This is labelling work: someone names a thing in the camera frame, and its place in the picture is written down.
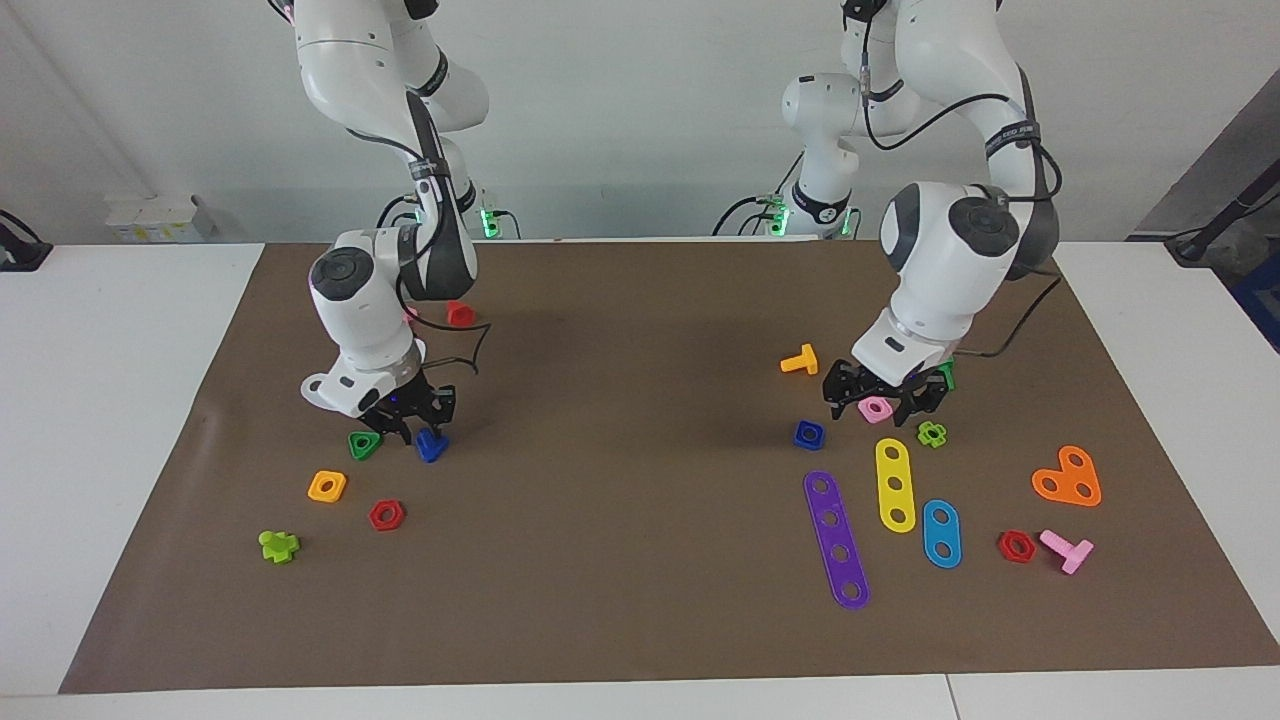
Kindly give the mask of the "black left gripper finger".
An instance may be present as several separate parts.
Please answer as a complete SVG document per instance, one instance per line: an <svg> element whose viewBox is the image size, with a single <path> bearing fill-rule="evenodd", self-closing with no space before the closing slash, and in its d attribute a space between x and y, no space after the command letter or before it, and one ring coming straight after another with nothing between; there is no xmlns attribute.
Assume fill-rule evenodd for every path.
<svg viewBox="0 0 1280 720"><path fill-rule="evenodd" d="M934 413L952 388L951 366L934 366L909 377L896 388L895 425L902 427L918 413Z"/></svg>
<svg viewBox="0 0 1280 720"><path fill-rule="evenodd" d="M864 368L855 363L835 363L822 380L822 395L833 421L845 409L865 397Z"/></svg>

